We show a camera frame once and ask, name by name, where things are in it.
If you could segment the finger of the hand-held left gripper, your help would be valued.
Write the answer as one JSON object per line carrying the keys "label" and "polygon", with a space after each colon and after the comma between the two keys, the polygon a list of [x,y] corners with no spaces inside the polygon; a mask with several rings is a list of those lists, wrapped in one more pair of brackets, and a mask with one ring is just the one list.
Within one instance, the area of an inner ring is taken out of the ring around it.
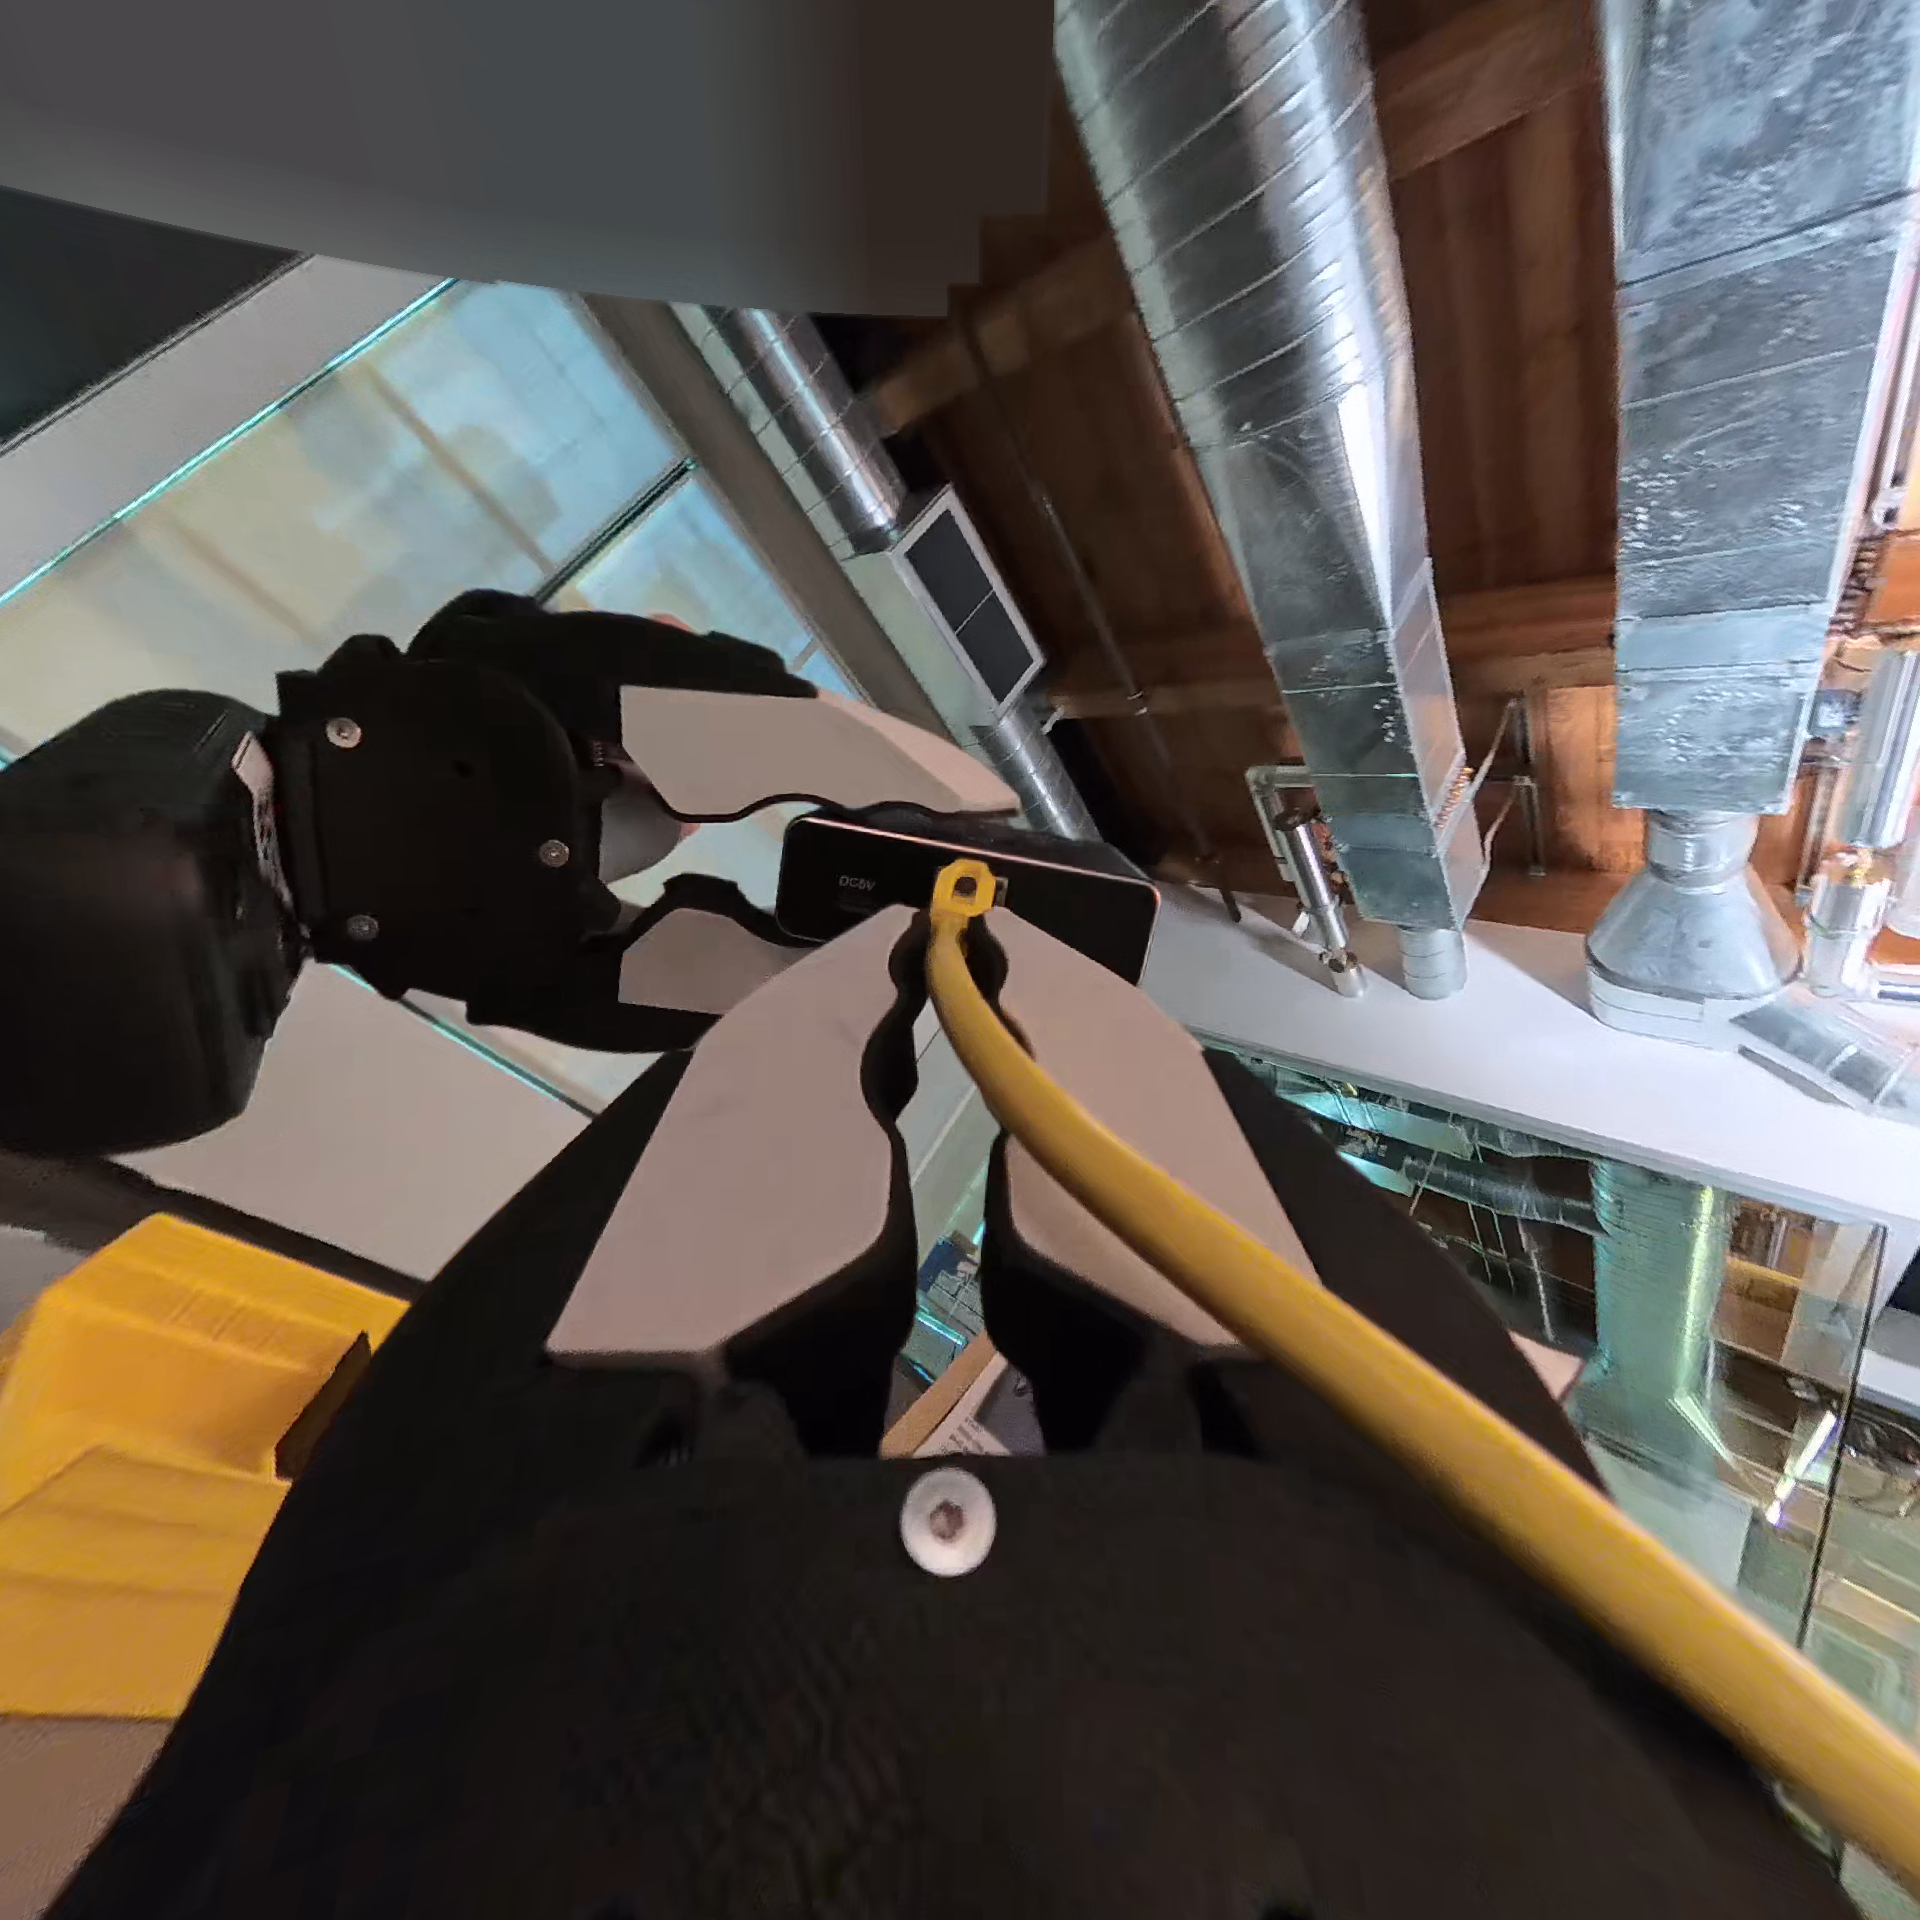
{"label": "finger of the hand-held left gripper", "polygon": [[621,748],[684,823],[770,805],[924,807],[1008,819],[1014,792],[948,736],[843,696],[621,690]]}
{"label": "finger of the hand-held left gripper", "polygon": [[819,947],[789,935],[730,880],[671,876],[623,928],[616,999],[674,1016],[729,1016]]}

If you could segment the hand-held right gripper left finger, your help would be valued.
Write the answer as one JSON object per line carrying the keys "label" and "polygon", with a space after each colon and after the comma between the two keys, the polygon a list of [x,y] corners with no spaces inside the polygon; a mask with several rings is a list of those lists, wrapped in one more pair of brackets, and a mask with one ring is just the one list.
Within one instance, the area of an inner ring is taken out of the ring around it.
{"label": "hand-held right gripper left finger", "polygon": [[875,1455],[918,1312],[896,1131],[918,1012],[904,904],[729,1012],[669,1091],[547,1360],[762,1386],[806,1454]]}

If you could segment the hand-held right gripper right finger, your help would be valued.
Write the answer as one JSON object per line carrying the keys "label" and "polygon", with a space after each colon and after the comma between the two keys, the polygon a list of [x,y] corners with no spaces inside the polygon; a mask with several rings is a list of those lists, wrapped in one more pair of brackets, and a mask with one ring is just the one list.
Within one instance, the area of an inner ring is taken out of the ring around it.
{"label": "hand-held right gripper right finger", "polygon": [[[969,959],[1027,1054],[1100,1127],[1163,1165],[1309,1285],[1323,1285],[1206,1049],[1138,987],[1012,910],[985,915]],[[1079,1454],[1138,1372],[1182,1383],[1246,1350],[1100,1226],[1003,1133],[980,1252],[985,1331],[1025,1378],[1045,1454]]]}

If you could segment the black network switch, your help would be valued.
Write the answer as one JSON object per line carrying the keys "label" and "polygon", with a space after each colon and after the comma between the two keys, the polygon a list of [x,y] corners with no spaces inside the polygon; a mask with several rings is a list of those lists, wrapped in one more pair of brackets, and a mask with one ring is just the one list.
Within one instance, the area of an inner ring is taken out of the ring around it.
{"label": "black network switch", "polygon": [[1112,847],[910,805],[815,807],[784,831],[772,919],[830,945],[880,907],[927,907],[938,876],[980,858],[997,904],[1136,982],[1159,920],[1157,885]]}

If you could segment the black air vent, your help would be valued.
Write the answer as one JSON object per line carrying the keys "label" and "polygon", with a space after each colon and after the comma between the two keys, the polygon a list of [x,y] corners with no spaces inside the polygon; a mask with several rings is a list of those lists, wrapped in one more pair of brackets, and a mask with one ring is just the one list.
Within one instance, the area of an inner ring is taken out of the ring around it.
{"label": "black air vent", "polygon": [[883,560],[931,613],[980,712],[1000,718],[1017,708],[1045,671],[1045,653],[961,494],[927,494]]}

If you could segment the yellow storage bin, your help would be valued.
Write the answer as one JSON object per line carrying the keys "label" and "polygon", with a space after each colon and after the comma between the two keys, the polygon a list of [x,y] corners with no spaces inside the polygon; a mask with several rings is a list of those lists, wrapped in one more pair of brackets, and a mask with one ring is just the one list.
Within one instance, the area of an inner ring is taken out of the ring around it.
{"label": "yellow storage bin", "polygon": [[3,1715],[173,1720],[407,1301],[167,1213],[3,1331]]}

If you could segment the round metal duct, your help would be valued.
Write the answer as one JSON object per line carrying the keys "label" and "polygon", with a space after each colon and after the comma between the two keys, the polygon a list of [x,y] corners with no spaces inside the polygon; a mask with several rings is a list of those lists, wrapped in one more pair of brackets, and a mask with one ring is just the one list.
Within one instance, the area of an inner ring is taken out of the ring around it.
{"label": "round metal duct", "polygon": [[982,716],[931,613],[883,560],[924,498],[948,483],[904,479],[870,407],[853,391],[808,318],[707,304],[681,307],[680,321],[948,732],[1008,780],[1036,831],[1100,840],[1051,746],[1042,675],[1017,708]]}

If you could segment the rectangular metal duct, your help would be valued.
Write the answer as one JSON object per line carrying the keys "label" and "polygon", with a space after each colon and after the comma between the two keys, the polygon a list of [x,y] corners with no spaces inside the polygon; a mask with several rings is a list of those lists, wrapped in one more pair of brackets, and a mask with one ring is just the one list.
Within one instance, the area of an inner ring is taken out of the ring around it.
{"label": "rectangular metal duct", "polygon": [[1593,1016],[1727,1045],[1798,974],[1788,807],[1917,266],[1917,5],[1600,5],[1616,238],[1616,785]]}
{"label": "rectangular metal duct", "polygon": [[1055,63],[1357,915],[1465,982],[1485,880],[1357,5],[1058,5]]}

